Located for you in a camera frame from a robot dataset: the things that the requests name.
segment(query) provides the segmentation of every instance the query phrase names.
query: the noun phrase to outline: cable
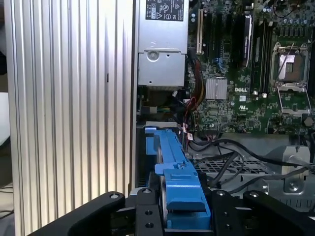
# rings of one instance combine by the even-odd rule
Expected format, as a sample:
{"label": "cable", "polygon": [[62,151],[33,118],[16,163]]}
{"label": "cable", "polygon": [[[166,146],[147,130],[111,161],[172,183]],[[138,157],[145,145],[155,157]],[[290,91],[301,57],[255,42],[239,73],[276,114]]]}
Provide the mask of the cable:
{"label": "cable", "polygon": [[243,149],[245,152],[247,152],[249,155],[253,156],[254,158],[263,161],[263,162],[267,162],[267,163],[271,163],[271,164],[275,164],[275,165],[281,165],[281,166],[303,166],[306,167],[307,169],[311,169],[311,166],[306,163],[304,165],[302,164],[296,164],[296,163],[288,163],[288,162],[282,162],[282,161],[277,161],[277,160],[272,160],[272,159],[268,159],[268,158],[264,158],[262,156],[257,155],[256,153],[252,152],[251,150],[249,150],[247,147],[245,147],[244,145],[242,145],[241,143],[235,141],[235,140],[231,140],[231,139],[219,139],[219,140],[215,140],[212,143],[208,144],[207,146],[204,147],[204,149],[209,148],[212,145],[216,145],[216,144],[220,144],[220,143],[230,143],[230,144],[234,144],[235,146]]}
{"label": "cable", "polygon": [[221,149],[220,149],[219,145],[217,146],[217,148],[218,148],[219,154],[222,155],[222,152],[221,152]]}
{"label": "cable", "polygon": [[196,148],[194,148],[194,147],[191,146],[190,142],[188,143],[189,147],[190,147],[192,150],[196,151],[196,152],[200,152],[200,151],[204,151],[204,150],[208,149],[208,148],[210,147],[209,144],[211,144],[211,143],[208,143],[207,145],[203,146],[203,147],[200,148],[200,149],[196,149]]}
{"label": "cable", "polygon": [[230,148],[228,148],[228,147],[222,147],[222,146],[220,146],[220,145],[218,145],[218,147],[223,148],[223,149],[226,149],[226,150],[233,151],[233,152],[235,152],[235,153],[237,154],[237,156],[239,156],[239,157],[242,159],[242,166],[241,166],[241,168],[240,168],[232,177],[230,177],[230,178],[228,178],[228,179],[226,179],[226,180],[220,182],[220,185],[223,185],[223,184],[226,184],[226,183],[228,183],[228,182],[234,180],[234,179],[240,174],[240,172],[241,172],[241,171],[243,170],[243,168],[244,168],[245,160],[244,160],[243,155],[240,154],[240,153],[239,153],[238,151],[236,151],[236,150],[230,149]]}
{"label": "cable", "polygon": [[288,177],[291,177],[291,176],[294,176],[294,175],[301,174],[301,173],[303,173],[306,170],[307,170],[306,167],[302,167],[302,168],[300,168],[298,170],[291,171],[290,173],[285,174],[285,175],[259,176],[259,177],[251,179],[250,181],[246,182],[245,184],[241,185],[240,187],[238,187],[238,188],[236,188],[236,189],[234,189],[232,191],[229,191],[229,194],[237,193],[237,192],[243,190],[244,188],[248,187],[249,185],[255,183],[259,179],[280,180],[280,179],[284,179],[284,178],[288,178]]}
{"label": "cable", "polygon": [[200,160],[196,161],[193,166],[196,167],[197,165],[199,165],[200,163],[204,162],[204,161],[215,161],[215,160],[222,160],[225,158],[228,158],[230,156],[232,156],[234,154],[234,152],[229,152],[223,155],[216,155],[216,156],[206,156],[201,158]]}
{"label": "cable", "polygon": [[235,152],[226,162],[225,164],[223,165],[222,169],[219,171],[218,175],[213,179],[212,183],[211,183],[211,186],[210,187],[213,187],[213,186],[216,186],[217,183],[220,181],[220,179],[222,178],[222,176],[224,175],[225,171],[227,170],[227,168],[230,166],[230,164],[234,161],[235,158],[237,158],[238,156],[240,156],[240,158],[242,159],[243,161],[243,165],[242,165],[242,168],[240,169],[240,171],[238,171],[233,177],[229,178],[229,179],[226,179],[225,181],[223,181],[224,183],[227,183],[229,181],[231,181],[232,179],[236,178],[236,176],[242,171],[243,167],[244,167],[244,164],[245,164],[245,160],[244,160],[244,157],[238,153],[238,152]]}
{"label": "cable", "polygon": [[276,17],[278,17],[278,18],[285,18],[285,17],[287,17],[288,15],[290,15],[293,11],[295,11],[296,9],[292,9],[289,13],[287,13],[286,15],[284,15],[284,16],[279,16],[277,13],[276,13],[276,7],[275,7],[275,5],[273,5],[273,10],[274,10],[274,14],[275,14],[275,16]]}
{"label": "cable", "polygon": [[9,215],[12,215],[12,214],[14,213],[14,210],[2,210],[2,211],[0,211],[0,213],[5,213],[5,212],[9,212],[9,214],[0,217],[0,220],[2,220],[2,219],[4,219],[4,218],[8,217]]}

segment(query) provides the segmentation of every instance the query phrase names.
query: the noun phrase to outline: power supply label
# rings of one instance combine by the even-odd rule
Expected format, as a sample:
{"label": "power supply label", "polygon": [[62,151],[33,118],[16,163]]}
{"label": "power supply label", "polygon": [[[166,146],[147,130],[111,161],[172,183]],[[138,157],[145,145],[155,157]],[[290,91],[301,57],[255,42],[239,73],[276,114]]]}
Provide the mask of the power supply label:
{"label": "power supply label", "polygon": [[183,21],[184,1],[185,0],[147,0],[146,20]]}

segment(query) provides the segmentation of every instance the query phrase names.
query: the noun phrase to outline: metal screw hole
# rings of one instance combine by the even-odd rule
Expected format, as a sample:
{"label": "metal screw hole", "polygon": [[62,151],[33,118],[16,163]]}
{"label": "metal screw hole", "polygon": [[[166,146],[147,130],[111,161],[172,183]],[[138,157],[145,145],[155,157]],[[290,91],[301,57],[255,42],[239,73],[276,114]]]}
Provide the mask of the metal screw hole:
{"label": "metal screw hole", "polygon": [[146,228],[152,229],[154,227],[154,224],[152,223],[147,223]]}

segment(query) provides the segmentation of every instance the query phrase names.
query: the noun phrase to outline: ribbed metal panel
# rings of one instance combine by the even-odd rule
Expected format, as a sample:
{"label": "ribbed metal panel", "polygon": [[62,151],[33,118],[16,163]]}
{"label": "ribbed metal panel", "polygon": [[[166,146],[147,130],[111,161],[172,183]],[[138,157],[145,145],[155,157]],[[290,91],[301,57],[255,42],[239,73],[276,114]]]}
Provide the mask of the ribbed metal panel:
{"label": "ribbed metal panel", "polygon": [[131,0],[5,0],[16,235],[131,182]]}

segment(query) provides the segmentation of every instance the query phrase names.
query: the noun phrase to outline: metal grille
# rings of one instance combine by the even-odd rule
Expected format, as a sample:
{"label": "metal grille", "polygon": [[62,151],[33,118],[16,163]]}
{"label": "metal grille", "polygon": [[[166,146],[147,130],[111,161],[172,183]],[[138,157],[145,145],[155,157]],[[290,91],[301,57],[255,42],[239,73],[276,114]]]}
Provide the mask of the metal grille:
{"label": "metal grille", "polygon": [[[200,163],[198,166],[195,167],[197,171],[205,172],[205,173],[218,173],[225,161],[215,160],[215,161],[208,161],[206,160],[203,163]],[[242,167],[242,162],[235,160],[233,161],[226,170],[226,174],[234,174]],[[245,161],[243,170],[241,173],[244,174],[266,174],[267,167],[264,165],[264,162],[261,161]]]}

